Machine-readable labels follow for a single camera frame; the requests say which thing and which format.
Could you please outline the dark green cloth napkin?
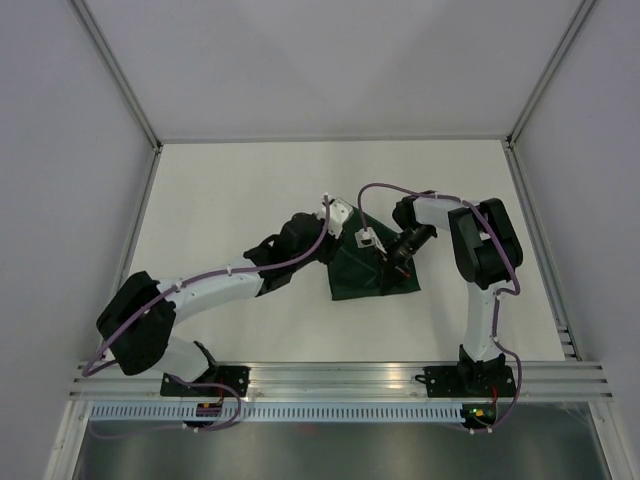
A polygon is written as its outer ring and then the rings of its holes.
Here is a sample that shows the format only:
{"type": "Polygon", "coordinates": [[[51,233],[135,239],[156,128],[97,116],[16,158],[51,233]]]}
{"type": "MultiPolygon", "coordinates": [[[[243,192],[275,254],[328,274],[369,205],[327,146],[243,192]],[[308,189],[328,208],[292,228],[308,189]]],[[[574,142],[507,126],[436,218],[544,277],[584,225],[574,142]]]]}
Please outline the dark green cloth napkin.
{"type": "Polygon", "coordinates": [[[408,275],[398,271],[383,276],[383,267],[373,247],[359,248],[355,234],[362,227],[360,211],[354,213],[344,225],[343,243],[327,267],[332,301],[345,301],[367,297],[404,295],[419,292],[421,286],[415,263],[408,265],[408,275]]]}

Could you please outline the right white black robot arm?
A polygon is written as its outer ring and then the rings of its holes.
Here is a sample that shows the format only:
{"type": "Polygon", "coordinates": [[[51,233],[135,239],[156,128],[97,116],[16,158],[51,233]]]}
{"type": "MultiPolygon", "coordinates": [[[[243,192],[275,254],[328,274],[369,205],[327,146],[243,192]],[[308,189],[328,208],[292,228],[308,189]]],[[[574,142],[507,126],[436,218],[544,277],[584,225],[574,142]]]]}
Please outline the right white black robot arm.
{"type": "Polygon", "coordinates": [[[413,256],[440,230],[450,234],[455,265],[467,285],[467,328],[456,365],[427,368],[416,379],[431,397],[488,397],[493,387],[513,395],[512,370],[495,343],[497,307],[498,295],[516,284],[523,251],[504,203],[491,198],[466,205],[427,191],[402,198],[392,218],[401,232],[379,254],[382,293],[411,277],[413,256]]]}

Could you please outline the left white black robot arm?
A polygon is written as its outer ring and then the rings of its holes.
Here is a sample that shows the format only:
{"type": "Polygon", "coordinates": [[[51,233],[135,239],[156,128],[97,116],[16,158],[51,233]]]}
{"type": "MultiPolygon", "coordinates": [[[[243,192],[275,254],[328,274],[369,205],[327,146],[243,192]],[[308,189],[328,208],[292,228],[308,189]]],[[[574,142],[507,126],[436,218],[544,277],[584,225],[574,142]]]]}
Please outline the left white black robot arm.
{"type": "Polygon", "coordinates": [[[297,213],[226,267],[190,278],[131,275],[96,322],[101,349],[127,376],[156,370],[183,381],[195,395],[209,395],[218,384],[218,365],[200,342],[176,337],[175,326],[226,303],[270,294],[312,262],[329,264],[349,217],[343,207],[297,213]]]}

